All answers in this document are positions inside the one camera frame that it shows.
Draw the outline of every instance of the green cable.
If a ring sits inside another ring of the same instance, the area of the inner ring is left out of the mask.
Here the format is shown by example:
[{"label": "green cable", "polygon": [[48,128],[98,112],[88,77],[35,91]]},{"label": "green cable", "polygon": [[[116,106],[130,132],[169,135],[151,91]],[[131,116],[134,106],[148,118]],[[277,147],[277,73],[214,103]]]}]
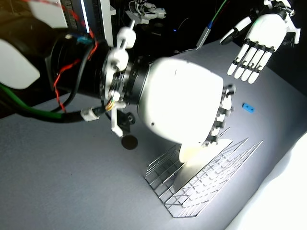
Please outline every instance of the green cable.
[{"label": "green cable", "polygon": [[13,93],[9,88],[7,88],[6,86],[2,84],[0,84],[0,89],[2,89],[20,107],[22,107],[25,110],[28,110],[29,112],[33,114],[48,117],[48,118],[53,118],[53,119],[62,119],[62,114],[34,109],[30,106],[27,106],[15,93]]},{"label": "green cable", "polygon": [[216,14],[215,14],[215,16],[213,17],[213,19],[211,20],[211,22],[213,22],[213,21],[215,20],[216,16],[219,14],[219,12],[221,11],[222,7],[224,6],[224,4],[225,4],[226,2],[227,2],[227,0],[225,0],[225,1],[221,4],[220,8],[219,8],[218,11],[216,12]]}]

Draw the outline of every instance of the gray table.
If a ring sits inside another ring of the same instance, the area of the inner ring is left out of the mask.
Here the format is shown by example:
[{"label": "gray table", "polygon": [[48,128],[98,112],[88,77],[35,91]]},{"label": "gray table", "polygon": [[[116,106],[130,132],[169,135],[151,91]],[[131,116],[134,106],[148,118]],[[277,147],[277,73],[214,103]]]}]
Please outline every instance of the gray table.
[{"label": "gray table", "polygon": [[[214,42],[177,55],[237,85],[227,138],[249,137],[246,147],[264,140],[200,217],[171,218],[144,180],[146,165],[173,143],[152,134],[139,120],[132,127],[139,146],[128,151],[104,116],[62,125],[12,115],[0,120],[0,229],[224,229],[305,131],[298,122],[307,112],[307,98],[268,68],[253,85],[227,76],[238,51],[235,44]],[[247,113],[242,103],[256,112]],[[99,101],[78,95],[68,109],[93,105]],[[50,101],[39,107],[54,106]],[[133,106],[128,110],[136,113]]]}]

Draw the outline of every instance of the blue block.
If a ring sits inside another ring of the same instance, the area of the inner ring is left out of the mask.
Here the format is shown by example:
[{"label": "blue block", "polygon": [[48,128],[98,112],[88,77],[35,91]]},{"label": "blue block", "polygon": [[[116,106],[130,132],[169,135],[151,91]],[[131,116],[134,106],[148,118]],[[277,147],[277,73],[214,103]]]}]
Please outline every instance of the blue block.
[{"label": "blue block", "polygon": [[248,111],[249,113],[253,114],[255,112],[255,108],[250,106],[249,104],[244,103],[242,108]]}]

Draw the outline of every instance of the plate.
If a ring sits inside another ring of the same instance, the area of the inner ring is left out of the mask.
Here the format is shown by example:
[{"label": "plate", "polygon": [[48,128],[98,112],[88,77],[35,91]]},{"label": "plate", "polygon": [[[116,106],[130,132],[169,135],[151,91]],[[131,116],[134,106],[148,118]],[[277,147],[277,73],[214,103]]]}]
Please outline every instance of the plate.
[{"label": "plate", "polygon": [[178,172],[173,188],[178,192],[186,183],[188,183],[196,174],[198,174],[210,161],[213,160],[233,141],[229,139],[220,139],[218,144],[211,144],[206,147],[186,148],[186,155],[182,154],[182,160],[189,159]]}]

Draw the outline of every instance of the wire rack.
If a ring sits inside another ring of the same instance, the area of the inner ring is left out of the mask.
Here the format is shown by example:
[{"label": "wire rack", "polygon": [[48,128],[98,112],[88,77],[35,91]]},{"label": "wire rack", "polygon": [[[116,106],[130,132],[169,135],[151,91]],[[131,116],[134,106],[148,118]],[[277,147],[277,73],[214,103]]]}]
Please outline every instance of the wire rack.
[{"label": "wire rack", "polygon": [[145,180],[174,218],[196,217],[263,143],[239,152],[247,140],[228,146],[177,192],[173,183],[184,165],[179,161],[177,146],[148,165]]}]

